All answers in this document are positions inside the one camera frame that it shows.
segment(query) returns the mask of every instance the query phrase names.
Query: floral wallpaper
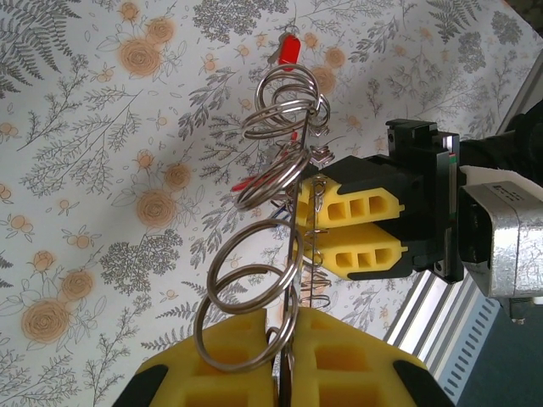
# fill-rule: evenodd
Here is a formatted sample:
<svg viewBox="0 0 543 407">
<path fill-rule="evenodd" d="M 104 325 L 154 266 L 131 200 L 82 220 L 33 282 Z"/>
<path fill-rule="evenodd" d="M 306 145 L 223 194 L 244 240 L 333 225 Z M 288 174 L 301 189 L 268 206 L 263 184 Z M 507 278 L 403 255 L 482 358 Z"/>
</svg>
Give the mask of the floral wallpaper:
<svg viewBox="0 0 543 407">
<path fill-rule="evenodd" d="M 338 158 L 385 152 L 399 117 L 492 134 L 543 48 L 491 0 L 0 0 L 0 14 L 2 407 L 111 405 L 192 334 L 218 248 L 272 212 L 237 212 L 230 189 L 270 160 L 240 126 L 285 32 L 332 105 L 318 142 Z M 223 270 L 284 265 L 288 231 L 261 234 Z M 382 337 L 414 277 L 330 278 L 327 311 Z"/>
</svg>

